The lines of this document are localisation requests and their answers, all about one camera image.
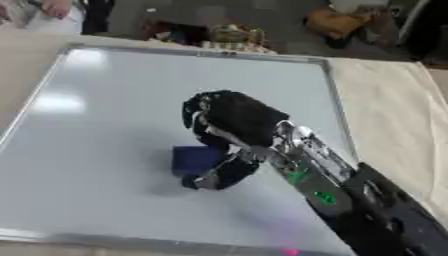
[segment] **blue eraser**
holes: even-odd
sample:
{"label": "blue eraser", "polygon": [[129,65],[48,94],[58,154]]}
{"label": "blue eraser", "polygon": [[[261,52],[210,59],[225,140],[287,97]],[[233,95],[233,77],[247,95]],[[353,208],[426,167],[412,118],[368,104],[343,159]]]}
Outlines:
{"label": "blue eraser", "polygon": [[172,172],[176,176],[201,175],[212,169],[225,153],[205,146],[173,147]]}

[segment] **white board surface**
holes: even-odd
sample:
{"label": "white board surface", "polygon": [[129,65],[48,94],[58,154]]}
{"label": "white board surface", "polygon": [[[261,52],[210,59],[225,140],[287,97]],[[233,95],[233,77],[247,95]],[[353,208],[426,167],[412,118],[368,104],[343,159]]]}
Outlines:
{"label": "white board surface", "polygon": [[0,228],[146,239],[349,248],[268,165],[226,191],[180,187],[173,146],[195,93],[230,89],[347,146],[319,65],[74,49],[0,152]]}

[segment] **robotic hand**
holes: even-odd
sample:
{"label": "robotic hand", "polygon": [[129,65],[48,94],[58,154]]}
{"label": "robotic hand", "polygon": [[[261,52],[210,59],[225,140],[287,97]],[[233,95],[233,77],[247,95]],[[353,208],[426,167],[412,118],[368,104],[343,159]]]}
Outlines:
{"label": "robotic hand", "polygon": [[[274,143],[276,126],[289,116],[243,93],[205,92],[184,102],[186,128],[197,139],[222,151],[215,168],[202,176],[187,175],[183,185],[189,188],[225,189],[253,174],[266,159]],[[229,153],[230,145],[240,148]]]}
{"label": "robotic hand", "polygon": [[[189,188],[228,188],[255,173],[265,161],[288,177],[306,158],[322,167],[319,171],[335,183],[337,177],[327,170],[341,175],[351,170],[310,129],[295,127],[288,114],[243,93],[223,90],[196,94],[184,102],[182,116],[185,127],[192,128],[200,142],[223,154],[208,173],[185,176],[182,184]],[[239,151],[229,153],[230,145]]]}

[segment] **green led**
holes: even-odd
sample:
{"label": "green led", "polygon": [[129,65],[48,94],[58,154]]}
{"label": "green led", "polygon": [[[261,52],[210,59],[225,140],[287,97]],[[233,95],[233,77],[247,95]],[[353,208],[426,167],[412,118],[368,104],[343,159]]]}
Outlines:
{"label": "green led", "polygon": [[302,180],[303,177],[305,177],[305,174],[307,174],[307,172],[308,172],[308,168],[303,168],[301,170],[288,172],[286,174],[286,180],[288,181],[289,184],[294,185],[297,182],[299,182],[300,180]]}
{"label": "green led", "polygon": [[317,196],[324,204],[336,204],[336,198],[330,193],[323,192],[314,192],[314,195]]}

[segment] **person's hand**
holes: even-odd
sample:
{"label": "person's hand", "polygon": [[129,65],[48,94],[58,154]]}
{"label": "person's hand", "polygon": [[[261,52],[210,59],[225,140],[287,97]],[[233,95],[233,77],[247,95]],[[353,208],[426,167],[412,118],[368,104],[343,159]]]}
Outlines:
{"label": "person's hand", "polygon": [[71,0],[43,0],[42,11],[53,18],[60,20],[67,17],[72,7]]}
{"label": "person's hand", "polygon": [[6,7],[0,4],[0,24],[1,24],[1,20],[11,21],[11,18],[8,15],[8,11],[6,10]]}

